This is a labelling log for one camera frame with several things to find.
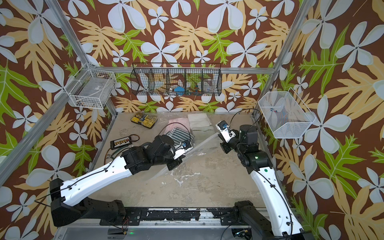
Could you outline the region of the green white striped towel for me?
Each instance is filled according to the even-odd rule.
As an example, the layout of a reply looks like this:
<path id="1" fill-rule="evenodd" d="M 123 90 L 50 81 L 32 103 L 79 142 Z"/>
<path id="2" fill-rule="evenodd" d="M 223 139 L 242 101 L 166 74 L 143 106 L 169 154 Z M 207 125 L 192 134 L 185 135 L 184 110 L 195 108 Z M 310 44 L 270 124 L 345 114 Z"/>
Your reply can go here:
<path id="1" fill-rule="evenodd" d="M 190 140 L 191 144 L 195 141 L 195 137 L 192 134 L 190 135 L 188 131 L 180 128 L 174 128 L 171 131 L 166 132 L 166 135 L 174 141 L 174 146 L 179 146 L 182 142 L 187 140 Z"/>

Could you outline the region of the clear plastic vacuum bag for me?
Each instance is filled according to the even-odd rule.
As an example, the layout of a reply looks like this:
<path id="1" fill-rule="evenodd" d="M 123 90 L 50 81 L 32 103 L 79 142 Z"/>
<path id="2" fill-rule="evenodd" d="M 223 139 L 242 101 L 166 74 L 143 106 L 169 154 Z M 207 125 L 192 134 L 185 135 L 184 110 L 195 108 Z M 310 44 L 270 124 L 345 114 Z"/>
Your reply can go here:
<path id="1" fill-rule="evenodd" d="M 159 121 L 160 123 L 166 123 L 168 126 L 169 120 L 176 119 L 176 118 L 188 118 L 189 114 L 199 114 L 199 113 L 190 112 L 190 113 L 159 114 Z M 191 141 L 187 140 L 185 142 L 182 142 L 179 146 L 175 146 L 175 150 L 177 151 L 177 153 L 182 153 L 185 156 L 185 158 L 183 158 L 183 162 L 181 163 L 182 166 L 189 160 L 193 160 L 197 157 L 205 157 L 211 153 L 214 153 L 216 150 L 220 148 L 220 143 L 222 141 L 219 137 L 219 130 L 216 127 L 216 123 L 220 122 L 222 118 L 219 115 L 215 115 L 215 114 L 208 113 L 207 115 L 211 121 L 211 126 L 214 128 L 216 133 L 204 141 L 195 140 L 194 143 L 191 144 Z M 165 129 L 162 130 L 162 134 L 166 135 Z"/>

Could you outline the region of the pink towel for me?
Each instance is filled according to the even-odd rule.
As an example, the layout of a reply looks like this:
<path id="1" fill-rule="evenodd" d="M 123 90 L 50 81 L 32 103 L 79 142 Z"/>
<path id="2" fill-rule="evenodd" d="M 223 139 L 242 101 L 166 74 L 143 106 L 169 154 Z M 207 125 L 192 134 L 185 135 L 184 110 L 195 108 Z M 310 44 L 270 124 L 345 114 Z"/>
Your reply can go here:
<path id="1" fill-rule="evenodd" d="M 168 126 L 165 129 L 165 132 L 172 131 L 174 128 L 180 128 L 184 131 L 190 130 L 190 121 L 188 118 L 176 118 L 176 119 L 171 119 L 168 122 Z"/>

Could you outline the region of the pale green towel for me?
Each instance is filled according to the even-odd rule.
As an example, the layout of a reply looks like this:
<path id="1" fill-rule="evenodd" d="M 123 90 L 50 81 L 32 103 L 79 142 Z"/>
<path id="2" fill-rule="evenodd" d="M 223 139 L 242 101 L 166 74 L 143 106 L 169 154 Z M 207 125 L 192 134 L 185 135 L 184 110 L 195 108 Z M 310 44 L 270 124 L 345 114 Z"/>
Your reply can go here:
<path id="1" fill-rule="evenodd" d="M 192 134 L 196 141 L 204 141 L 215 133 L 216 132 L 212 126 L 192 128 Z"/>

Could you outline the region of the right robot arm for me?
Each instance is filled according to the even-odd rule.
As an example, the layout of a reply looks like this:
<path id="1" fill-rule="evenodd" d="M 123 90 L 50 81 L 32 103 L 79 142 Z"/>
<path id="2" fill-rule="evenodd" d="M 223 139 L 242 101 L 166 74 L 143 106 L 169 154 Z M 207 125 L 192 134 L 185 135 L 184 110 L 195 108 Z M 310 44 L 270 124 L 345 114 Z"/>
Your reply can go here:
<path id="1" fill-rule="evenodd" d="M 291 210 L 280 188 L 272 161 L 259 149 L 258 130 L 253 125 L 241 125 L 233 130 L 226 121 L 216 125 L 221 148 L 228 154 L 237 153 L 241 164 L 256 183 L 266 206 L 264 217 L 249 201 L 235 203 L 235 219 L 251 227 L 257 240 L 312 240 L 314 235 L 305 231 Z"/>

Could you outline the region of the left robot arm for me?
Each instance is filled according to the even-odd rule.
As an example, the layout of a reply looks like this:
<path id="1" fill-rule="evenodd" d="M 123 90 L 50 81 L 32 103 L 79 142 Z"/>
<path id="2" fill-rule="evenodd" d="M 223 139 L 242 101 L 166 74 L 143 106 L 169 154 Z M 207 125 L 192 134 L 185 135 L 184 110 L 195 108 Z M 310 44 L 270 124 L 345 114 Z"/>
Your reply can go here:
<path id="1" fill-rule="evenodd" d="M 153 142 L 130 147 L 110 163 L 81 177 L 67 181 L 53 180 L 50 183 L 50 197 L 54 226 L 64 227 L 80 219 L 99 219 L 112 225 L 125 223 L 127 214 L 122 201 L 106 202 L 89 196 L 153 166 L 165 165 L 173 170 L 192 149 L 190 140 L 176 146 L 170 136 L 158 135 Z"/>

